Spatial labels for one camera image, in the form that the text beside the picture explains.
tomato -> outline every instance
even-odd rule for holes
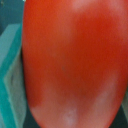
[[[127,0],[27,0],[25,87],[42,128],[108,128],[128,82]]]

red balloon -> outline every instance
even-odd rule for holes
[[[27,0],[23,62],[42,128],[108,128],[128,82],[127,0]]]

